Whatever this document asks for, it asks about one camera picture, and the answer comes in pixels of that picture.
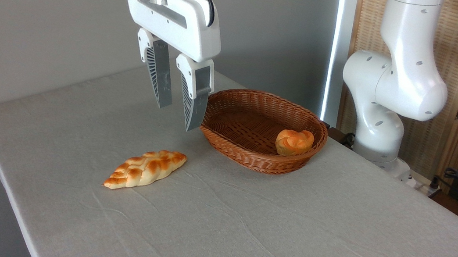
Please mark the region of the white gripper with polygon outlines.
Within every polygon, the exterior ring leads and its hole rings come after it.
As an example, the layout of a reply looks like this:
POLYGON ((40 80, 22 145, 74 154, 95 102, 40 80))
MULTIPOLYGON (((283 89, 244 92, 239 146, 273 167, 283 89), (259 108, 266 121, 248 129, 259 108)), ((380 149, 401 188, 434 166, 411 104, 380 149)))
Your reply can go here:
POLYGON ((141 61, 148 67, 159 108, 172 104, 169 44, 183 53, 176 62, 182 75, 185 129, 198 128, 215 89, 215 64, 209 59, 221 52, 218 18, 208 27, 208 0, 167 0, 167 5, 127 1, 133 21, 141 26, 137 32, 141 61))

